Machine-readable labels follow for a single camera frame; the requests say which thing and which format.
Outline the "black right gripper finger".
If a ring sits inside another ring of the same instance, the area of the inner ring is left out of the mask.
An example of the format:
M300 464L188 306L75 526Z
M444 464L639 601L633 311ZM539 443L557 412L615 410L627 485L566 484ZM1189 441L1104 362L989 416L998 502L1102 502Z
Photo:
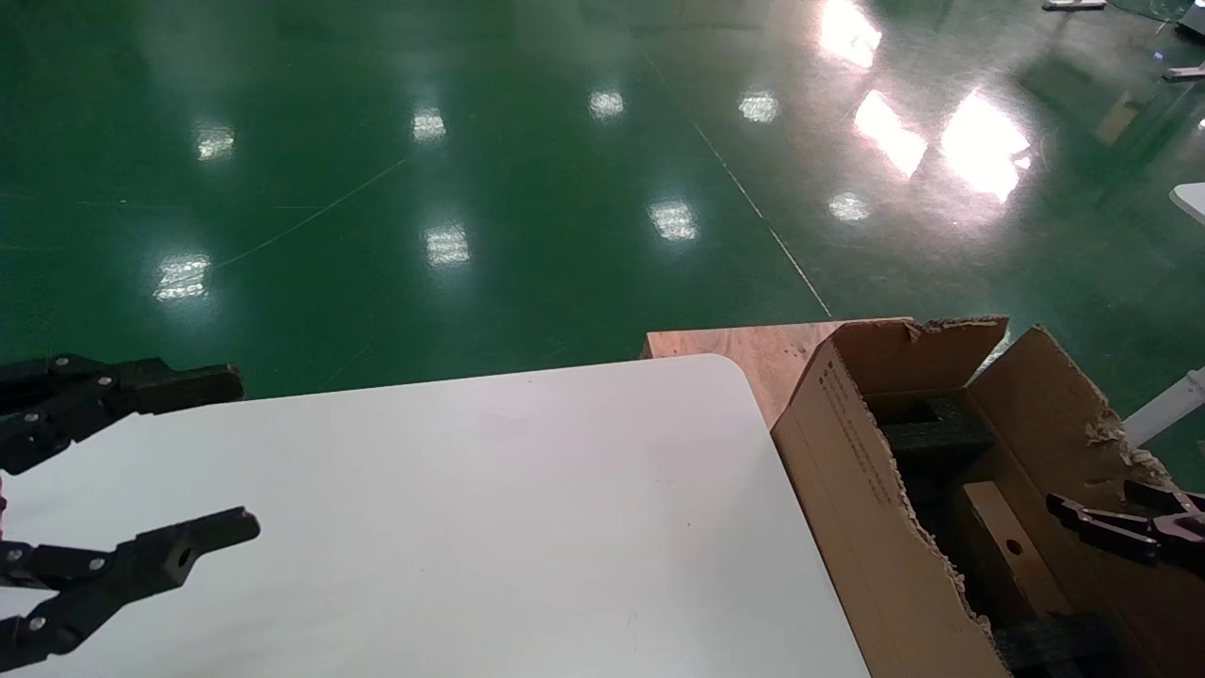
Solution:
M1139 565L1171 565L1203 574L1203 514L1162 515L1145 509L1150 515L1133 515L1089 508L1063 494L1047 494L1050 514L1084 543Z
M1178 488L1157 488L1146 482L1125 481L1125 499L1131 505L1156 509L1162 515L1204 512L1204 494Z

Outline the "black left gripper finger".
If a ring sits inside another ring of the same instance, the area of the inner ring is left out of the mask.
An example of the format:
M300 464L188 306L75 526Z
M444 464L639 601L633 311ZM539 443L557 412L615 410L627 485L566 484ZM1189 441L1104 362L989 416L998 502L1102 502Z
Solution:
M177 370L160 359L100 362L76 353L1 366L1 468L20 474L125 419L245 395L229 364Z
M2 588L52 597L1 621L1 670L76 652L127 605L184 586L199 558L259 536L255 515L237 507L151 529L111 552L2 541Z

